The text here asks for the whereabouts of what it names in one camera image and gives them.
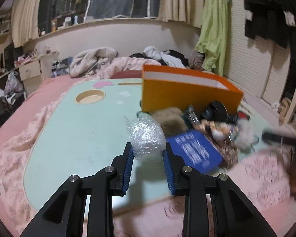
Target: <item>closet door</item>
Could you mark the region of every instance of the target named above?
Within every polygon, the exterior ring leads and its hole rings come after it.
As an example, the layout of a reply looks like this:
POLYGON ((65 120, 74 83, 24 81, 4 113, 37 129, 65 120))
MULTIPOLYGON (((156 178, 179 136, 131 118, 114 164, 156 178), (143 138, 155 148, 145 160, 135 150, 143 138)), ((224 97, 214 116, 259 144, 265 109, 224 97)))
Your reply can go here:
POLYGON ((262 95, 262 99, 265 100, 267 103, 272 104, 274 102, 280 101, 286 84, 289 62, 289 45, 286 49, 284 49, 278 44, 275 44, 270 74, 262 95))
POLYGON ((261 97, 271 65, 273 42, 245 36, 243 0, 232 0, 224 75, 261 97))

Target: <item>green shirt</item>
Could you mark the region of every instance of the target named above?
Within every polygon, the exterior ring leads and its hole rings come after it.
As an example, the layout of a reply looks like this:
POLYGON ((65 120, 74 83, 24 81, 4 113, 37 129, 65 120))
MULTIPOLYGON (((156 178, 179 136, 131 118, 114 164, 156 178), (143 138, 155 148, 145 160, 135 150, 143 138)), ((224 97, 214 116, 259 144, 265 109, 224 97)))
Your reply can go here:
POLYGON ((195 50, 205 54, 202 67, 223 75, 228 31, 228 1, 205 0, 202 29, 195 50))

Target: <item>orange box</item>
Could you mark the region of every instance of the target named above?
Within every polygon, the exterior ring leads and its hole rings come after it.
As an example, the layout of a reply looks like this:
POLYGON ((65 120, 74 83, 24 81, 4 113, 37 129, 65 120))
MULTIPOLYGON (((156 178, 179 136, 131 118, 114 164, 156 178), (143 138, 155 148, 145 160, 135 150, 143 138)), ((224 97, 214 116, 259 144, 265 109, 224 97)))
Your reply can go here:
POLYGON ((186 110, 193 105, 203 111, 212 101, 223 103, 230 114, 237 112, 243 92, 226 79, 192 69, 144 65, 141 108, 154 112, 169 107, 186 110))

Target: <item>hanging clothes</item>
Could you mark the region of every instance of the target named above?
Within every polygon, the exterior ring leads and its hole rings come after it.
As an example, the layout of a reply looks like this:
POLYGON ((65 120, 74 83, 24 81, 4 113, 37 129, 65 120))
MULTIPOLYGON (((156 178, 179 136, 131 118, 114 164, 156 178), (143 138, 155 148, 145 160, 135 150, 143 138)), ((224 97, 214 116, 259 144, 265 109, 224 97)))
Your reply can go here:
POLYGON ((294 9, 288 0, 244 0, 244 7, 245 36, 271 39, 286 48, 295 27, 294 9))
POLYGON ((195 50, 205 54, 202 67, 223 75, 228 32, 228 0, 205 0, 202 29, 195 50))

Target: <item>stuffed animal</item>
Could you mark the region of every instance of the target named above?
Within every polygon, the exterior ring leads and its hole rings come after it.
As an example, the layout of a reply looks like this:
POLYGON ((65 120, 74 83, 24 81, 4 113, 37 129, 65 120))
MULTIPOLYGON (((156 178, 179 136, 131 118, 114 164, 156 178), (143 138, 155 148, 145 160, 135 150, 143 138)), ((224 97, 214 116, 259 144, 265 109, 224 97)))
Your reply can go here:
POLYGON ((176 107, 152 113, 152 117, 161 125, 165 137, 175 136, 188 130, 182 116, 182 111, 176 107))

